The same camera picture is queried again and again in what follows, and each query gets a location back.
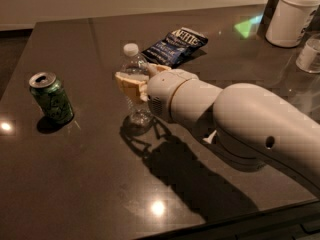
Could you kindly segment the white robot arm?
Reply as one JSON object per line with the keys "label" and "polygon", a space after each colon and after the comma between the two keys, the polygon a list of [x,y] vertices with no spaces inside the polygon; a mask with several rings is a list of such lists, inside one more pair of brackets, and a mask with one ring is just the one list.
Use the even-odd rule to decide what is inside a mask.
{"label": "white robot arm", "polygon": [[231,167],[254,172],[270,165],[320,193],[320,126],[269,90],[248,83],[221,89],[155,64],[150,76],[117,72],[115,78],[125,95],[187,129]]}

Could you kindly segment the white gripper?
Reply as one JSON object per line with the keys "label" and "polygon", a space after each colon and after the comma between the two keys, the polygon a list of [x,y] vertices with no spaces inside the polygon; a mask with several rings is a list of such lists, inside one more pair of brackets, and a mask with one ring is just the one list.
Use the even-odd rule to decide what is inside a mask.
{"label": "white gripper", "polygon": [[171,123],[170,107],[174,94],[185,82],[198,80],[198,76],[182,69],[170,70],[169,66],[154,63],[149,63],[147,70],[152,77],[150,80],[145,75],[116,72],[118,87],[135,104],[148,100],[151,113]]}

